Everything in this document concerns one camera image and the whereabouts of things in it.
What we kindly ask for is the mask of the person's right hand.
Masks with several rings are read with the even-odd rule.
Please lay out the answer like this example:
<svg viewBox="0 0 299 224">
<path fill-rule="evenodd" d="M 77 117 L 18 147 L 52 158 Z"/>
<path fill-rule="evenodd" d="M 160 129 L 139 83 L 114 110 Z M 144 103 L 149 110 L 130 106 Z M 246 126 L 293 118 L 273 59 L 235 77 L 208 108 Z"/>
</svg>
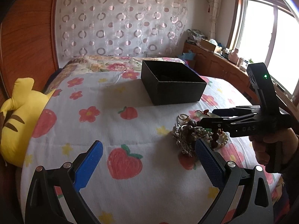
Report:
<svg viewBox="0 0 299 224">
<path fill-rule="evenodd" d="M 274 159 L 273 155 L 268 153 L 268 148 L 273 147 L 277 142 L 281 142 L 279 152 L 282 155 L 282 164 L 286 164 L 298 148 L 298 137 L 292 128 L 279 130 L 269 135 L 249 136 L 249 140 L 252 142 L 256 160 L 260 165 L 267 165 L 271 159 Z"/>
</svg>

